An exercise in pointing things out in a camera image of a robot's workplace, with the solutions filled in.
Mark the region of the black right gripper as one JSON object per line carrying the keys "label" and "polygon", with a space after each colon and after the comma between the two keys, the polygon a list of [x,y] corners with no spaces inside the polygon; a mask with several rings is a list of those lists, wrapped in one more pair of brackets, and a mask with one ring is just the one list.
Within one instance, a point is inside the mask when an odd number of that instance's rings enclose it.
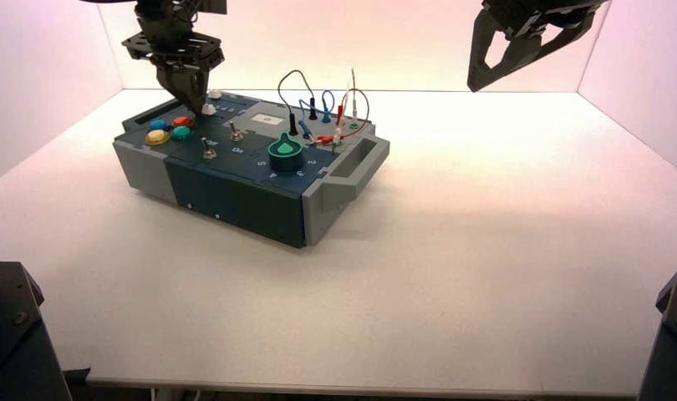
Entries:
{"label": "black right gripper", "polygon": [[[478,92],[497,80],[580,39],[593,26],[603,0],[482,1],[471,44],[467,86]],[[501,60],[490,67],[486,56],[498,23],[509,40]]]}

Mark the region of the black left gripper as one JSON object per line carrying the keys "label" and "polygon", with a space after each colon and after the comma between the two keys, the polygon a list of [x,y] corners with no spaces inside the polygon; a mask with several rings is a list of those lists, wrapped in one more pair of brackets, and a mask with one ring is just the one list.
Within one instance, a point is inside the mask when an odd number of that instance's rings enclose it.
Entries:
{"label": "black left gripper", "polygon": [[192,31],[150,31],[137,33],[122,44],[133,59],[148,59],[158,66],[183,65],[185,69],[158,67],[157,80],[191,112],[201,113],[206,101],[209,70],[225,59],[220,39]]}

